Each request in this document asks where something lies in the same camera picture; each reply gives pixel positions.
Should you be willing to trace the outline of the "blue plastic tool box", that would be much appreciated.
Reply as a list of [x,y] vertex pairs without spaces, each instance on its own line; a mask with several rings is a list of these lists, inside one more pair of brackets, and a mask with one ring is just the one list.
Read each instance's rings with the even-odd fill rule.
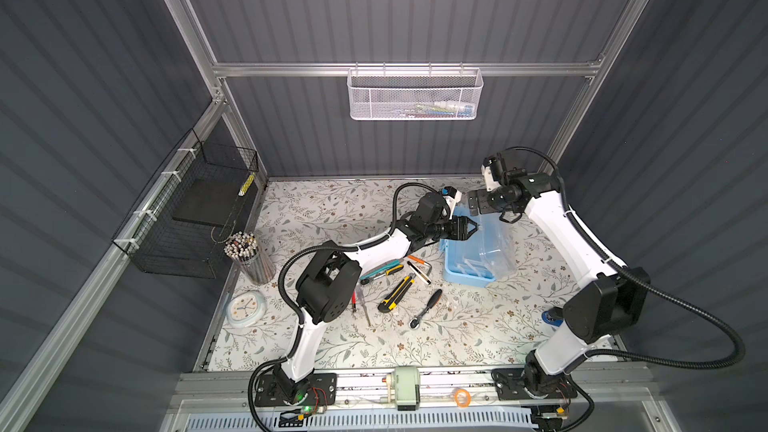
[[455,216],[467,216],[479,228],[466,241],[442,240],[443,278],[450,283],[487,287],[517,271],[513,228],[495,214],[470,216],[469,208],[459,204]]

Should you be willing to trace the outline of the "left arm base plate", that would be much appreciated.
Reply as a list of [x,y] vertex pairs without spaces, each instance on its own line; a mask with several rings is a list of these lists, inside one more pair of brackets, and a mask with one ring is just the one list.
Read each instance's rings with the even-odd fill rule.
[[267,373],[256,381],[254,404],[257,407],[334,405],[337,380],[338,375],[334,373],[315,372],[298,382]]

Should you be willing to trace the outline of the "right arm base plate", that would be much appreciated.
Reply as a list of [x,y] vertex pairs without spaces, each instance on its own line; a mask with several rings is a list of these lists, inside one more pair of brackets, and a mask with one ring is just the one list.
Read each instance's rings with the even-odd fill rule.
[[563,374],[550,376],[521,367],[491,370],[496,394],[501,400],[565,399],[578,395]]

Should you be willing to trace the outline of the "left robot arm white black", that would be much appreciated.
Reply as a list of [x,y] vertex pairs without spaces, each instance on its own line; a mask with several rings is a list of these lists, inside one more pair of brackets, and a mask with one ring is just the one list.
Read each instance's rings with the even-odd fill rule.
[[389,228],[352,245],[329,240],[308,247],[287,260],[278,275],[278,292],[296,314],[293,343],[274,367],[274,375],[288,394],[305,384],[315,370],[315,355],[327,328],[345,310],[362,274],[393,260],[405,258],[441,240],[466,241],[475,222],[455,217],[462,193],[446,186],[440,190],[408,182],[427,193],[415,211],[400,217],[395,190]]

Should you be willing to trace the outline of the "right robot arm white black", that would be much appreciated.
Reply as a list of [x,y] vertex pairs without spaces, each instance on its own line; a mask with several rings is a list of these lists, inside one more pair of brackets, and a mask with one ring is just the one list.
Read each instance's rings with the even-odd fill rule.
[[468,195],[470,213],[524,215],[542,230],[568,264],[578,286],[561,308],[562,324],[526,358],[523,382],[535,398],[552,393],[559,381],[587,359],[599,339],[635,324],[650,278],[628,269],[585,226],[563,198],[564,186],[545,173],[481,168],[485,187]]

